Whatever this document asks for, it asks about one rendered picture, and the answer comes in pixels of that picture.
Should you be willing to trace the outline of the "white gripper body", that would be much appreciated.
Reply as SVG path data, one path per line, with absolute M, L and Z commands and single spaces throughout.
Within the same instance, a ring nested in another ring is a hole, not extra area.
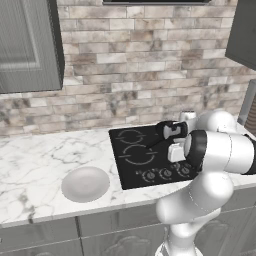
M 185 160 L 183 143 L 175 143 L 169 146 L 168 160 L 172 163 Z

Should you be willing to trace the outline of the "black hob knob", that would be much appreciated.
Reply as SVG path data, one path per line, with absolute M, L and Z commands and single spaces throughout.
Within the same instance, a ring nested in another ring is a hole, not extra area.
M 145 172 L 144 178 L 146 181 L 153 182 L 155 180 L 155 177 L 156 177 L 156 175 L 154 174 L 153 171 L 148 170 Z
M 164 180 L 170 180 L 172 172 L 166 168 L 163 168 L 159 171 L 159 176 Z
M 190 175 L 190 169 L 187 166 L 181 166 L 178 173 L 180 176 L 188 177 Z

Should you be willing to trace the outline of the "black hob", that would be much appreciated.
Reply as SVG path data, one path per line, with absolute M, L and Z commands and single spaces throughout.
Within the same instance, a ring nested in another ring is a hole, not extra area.
M 171 163 L 167 158 L 170 146 L 168 141 L 147 148 L 158 140 L 154 125 L 111 129 L 109 136 L 123 190 L 189 181 L 200 172 L 200 169 L 192 167 L 187 161 Z M 188 177 L 179 175 L 181 166 L 190 169 Z M 170 180 L 164 180 L 159 176 L 159 171 L 163 168 L 172 172 Z M 148 170 L 156 175 L 153 182 L 148 182 L 144 178 Z

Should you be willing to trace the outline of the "grey drawer front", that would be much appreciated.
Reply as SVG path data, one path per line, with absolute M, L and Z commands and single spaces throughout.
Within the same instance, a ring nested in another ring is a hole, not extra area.
M 256 205 L 256 187 L 235 190 L 230 200 L 222 207 L 222 212 L 228 212 Z
M 78 221 L 83 237 L 160 223 L 154 204 L 79 216 Z
M 74 218 L 0 229 L 0 253 L 77 239 Z

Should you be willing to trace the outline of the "grey tall appliance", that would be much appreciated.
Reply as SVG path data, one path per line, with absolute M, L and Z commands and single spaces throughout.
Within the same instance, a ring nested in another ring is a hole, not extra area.
M 237 118 L 238 123 L 241 124 L 242 126 L 245 125 L 245 122 L 247 120 L 248 113 L 251 108 L 255 95 L 256 95 L 256 79 L 252 79 L 249 81 L 248 88 L 246 90 L 246 94 L 243 100 L 243 104 L 241 106 L 241 110 Z

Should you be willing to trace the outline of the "grey cupboard door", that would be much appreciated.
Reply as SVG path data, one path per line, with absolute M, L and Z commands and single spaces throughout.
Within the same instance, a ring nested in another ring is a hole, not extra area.
M 83 256 L 79 239 L 0 253 L 0 256 Z
M 84 256 L 154 256 L 164 225 L 151 225 L 82 239 Z
M 203 256 L 256 256 L 256 206 L 221 213 L 197 233 Z

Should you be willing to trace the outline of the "white round plate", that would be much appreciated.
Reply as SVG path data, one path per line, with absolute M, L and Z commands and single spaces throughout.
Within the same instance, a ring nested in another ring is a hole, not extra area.
M 108 175 L 97 167 L 82 167 L 70 172 L 62 181 L 63 195 L 78 203 L 92 202 L 109 189 Z

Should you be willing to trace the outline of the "dark grey upper cupboard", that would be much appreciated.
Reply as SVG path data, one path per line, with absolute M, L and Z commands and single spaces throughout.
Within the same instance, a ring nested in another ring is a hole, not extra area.
M 256 71 L 256 0 L 238 0 L 225 56 Z

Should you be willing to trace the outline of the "dark range hood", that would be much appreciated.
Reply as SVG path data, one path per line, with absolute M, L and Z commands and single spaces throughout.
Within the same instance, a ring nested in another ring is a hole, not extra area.
M 164 5 L 206 5 L 212 0 L 103 0 L 103 5 L 109 6 L 164 6 Z

